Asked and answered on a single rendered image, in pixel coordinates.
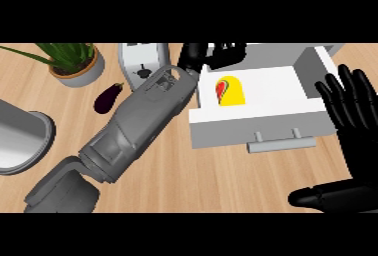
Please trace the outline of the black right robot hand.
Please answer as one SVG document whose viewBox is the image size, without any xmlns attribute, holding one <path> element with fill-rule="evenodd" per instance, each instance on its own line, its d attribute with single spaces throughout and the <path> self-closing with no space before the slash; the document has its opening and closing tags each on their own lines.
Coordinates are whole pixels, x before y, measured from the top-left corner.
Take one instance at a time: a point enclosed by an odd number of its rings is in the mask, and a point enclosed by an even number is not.
<svg viewBox="0 0 378 256">
<path fill-rule="evenodd" d="M 323 213 L 378 212 L 378 93 L 360 69 L 338 66 L 338 78 L 314 83 L 331 117 L 351 178 L 305 187 L 288 196 L 294 207 Z"/>
</svg>

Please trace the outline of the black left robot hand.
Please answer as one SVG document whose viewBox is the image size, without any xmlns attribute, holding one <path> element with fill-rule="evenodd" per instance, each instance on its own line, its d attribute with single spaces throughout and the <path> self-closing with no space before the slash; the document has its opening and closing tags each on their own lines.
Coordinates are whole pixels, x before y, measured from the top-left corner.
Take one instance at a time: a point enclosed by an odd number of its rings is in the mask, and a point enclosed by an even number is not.
<svg viewBox="0 0 378 256">
<path fill-rule="evenodd" d="M 183 70 L 201 72 L 202 65 L 207 64 L 211 69 L 218 69 L 238 64 L 246 56 L 245 43 L 215 43 L 211 55 L 207 55 L 207 43 L 184 43 L 181 47 L 177 66 Z"/>
</svg>

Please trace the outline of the white open drawer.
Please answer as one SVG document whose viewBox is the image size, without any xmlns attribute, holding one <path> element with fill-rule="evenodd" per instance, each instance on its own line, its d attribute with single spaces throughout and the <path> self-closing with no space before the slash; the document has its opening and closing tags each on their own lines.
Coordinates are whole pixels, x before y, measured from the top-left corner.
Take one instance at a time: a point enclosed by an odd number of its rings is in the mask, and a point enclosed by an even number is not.
<svg viewBox="0 0 378 256">
<path fill-rule="evenodd" d="M 202 67 L 198 84 L 198 105 L 189 110 L 189 122 L 221 121 L 246 117 L 323 111 L 314 83 L 336 68 L 323 46 L 305 49 L 292 66 L 243 70 L 211 70 Z M 242 83 L 245 104 L 221 107 L 217 103 L 215 83 L 223 76 L 235 76 Z"/>
</svg>

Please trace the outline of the grey cabinet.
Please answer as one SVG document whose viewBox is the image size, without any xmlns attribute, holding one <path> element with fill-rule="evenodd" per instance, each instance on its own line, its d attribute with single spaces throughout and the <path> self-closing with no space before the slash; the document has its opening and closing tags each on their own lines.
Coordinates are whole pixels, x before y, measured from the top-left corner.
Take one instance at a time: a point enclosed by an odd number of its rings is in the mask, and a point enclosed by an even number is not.
<svg viewBox="0 0 378 256">
<path fill-rule="evenodd" d="M 254 68 L 270 68 L 292 66 L 305 49 L 323 46 L 328 54 L 333 55 L 342 43 L 248 43 L 243 60 L 221 70 L 243 70 Z"/>
</svg>

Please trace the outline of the white and grey toaster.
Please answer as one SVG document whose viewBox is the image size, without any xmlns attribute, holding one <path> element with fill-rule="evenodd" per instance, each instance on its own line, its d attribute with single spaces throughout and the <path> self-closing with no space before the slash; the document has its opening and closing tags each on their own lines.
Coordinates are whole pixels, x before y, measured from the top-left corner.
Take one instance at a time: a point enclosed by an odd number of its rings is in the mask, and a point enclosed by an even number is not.
<svg viewBox="0 0 378 256">
<path fill-rule="evenodd" d="M 171 64 L 167 43 L 119 43 L 118 63 L 131 90 Z"/>
</svg>

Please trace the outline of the dark purple eggplant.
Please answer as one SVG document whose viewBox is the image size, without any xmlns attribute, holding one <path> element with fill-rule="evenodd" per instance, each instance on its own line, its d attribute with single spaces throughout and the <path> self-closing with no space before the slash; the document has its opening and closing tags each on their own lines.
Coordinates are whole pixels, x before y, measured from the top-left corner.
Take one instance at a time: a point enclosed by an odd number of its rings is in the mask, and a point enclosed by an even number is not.
<svg viewBox="0 0 378 256">
<path fill-rule="evenodd" d="M 115 99 L 122 91 L 122 83 L 115 83 L 97 96 L 94 100 L 94 111 L 99 114 L 106 114 L 112 109 Z"/>
</svg>

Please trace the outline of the green plant in grey pot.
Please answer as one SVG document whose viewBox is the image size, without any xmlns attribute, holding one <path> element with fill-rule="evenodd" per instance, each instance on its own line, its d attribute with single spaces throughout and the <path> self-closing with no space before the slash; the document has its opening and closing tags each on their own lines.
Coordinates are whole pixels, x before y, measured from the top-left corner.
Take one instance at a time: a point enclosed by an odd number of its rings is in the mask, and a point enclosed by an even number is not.
<svg viewBox="0 0 378 256">
<path fill-rule="evenodd" d="M 105 70 L 105 59 L 93 43 L 37 43 L 46 57 L 16 50 L 7 50 L 49 66 L 49 72 L 57 81 L 71 88 L 91 84 Z"/>
</svg>

